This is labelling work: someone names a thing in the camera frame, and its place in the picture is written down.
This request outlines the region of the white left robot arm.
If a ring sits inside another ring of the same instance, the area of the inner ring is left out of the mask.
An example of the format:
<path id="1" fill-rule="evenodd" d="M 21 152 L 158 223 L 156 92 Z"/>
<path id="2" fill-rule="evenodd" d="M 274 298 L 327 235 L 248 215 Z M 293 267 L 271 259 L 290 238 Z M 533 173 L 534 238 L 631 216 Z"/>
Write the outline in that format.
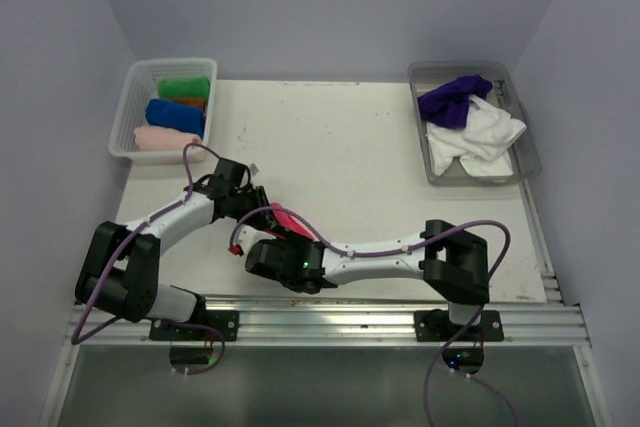
<path id="1" fill-rule="evenodd" d="M 171 320 L 185 339 L 201 337 L 208 316 L 199 309 L 199 296 L 161 284 L 160 259 L 192 232 L 266 206 L 266 192 L 252 184 L 251 174 L 251 167 L 222 158 L 211 174 L 153 214 L 125 224 L 101 223 L 76 283 L 76 300 L 132 323 Z"/>

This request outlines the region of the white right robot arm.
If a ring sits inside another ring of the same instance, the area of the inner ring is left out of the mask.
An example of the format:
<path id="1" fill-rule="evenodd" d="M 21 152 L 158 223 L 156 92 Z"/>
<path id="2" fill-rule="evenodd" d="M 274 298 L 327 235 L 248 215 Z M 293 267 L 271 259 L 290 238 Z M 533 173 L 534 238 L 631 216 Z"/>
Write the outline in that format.
<path id="1" fill-rule="evenodd" d="M 447 331 L 464 340 L 480 329 L 477 309 L 489 303 L 488 248 L 484 239 L 464 230 L 421 244 L 452 227 L 432 220 L 421 232 L 387 243 L 327 247 L 295 232 L 275 234 L 245 226 L 237 246 L 248 273 L 296 293 L 313 295 L 365 280 L 422 281 L 449 303 Z"/>

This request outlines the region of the pink red towel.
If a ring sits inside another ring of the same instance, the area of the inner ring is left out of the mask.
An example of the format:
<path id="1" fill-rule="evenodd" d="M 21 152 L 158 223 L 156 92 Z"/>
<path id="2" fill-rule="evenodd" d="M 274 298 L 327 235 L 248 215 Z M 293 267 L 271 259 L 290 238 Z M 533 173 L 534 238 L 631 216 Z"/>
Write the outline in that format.
<path id="1" fill-rule="evenodd" d="M 310 240 L 315 239 L 314 235 L 303 224 L 301 224 L 287 208 L 279 203 L 272 203 L 271 206 L 273 207 L 272 212 L 279 225 Z"/>

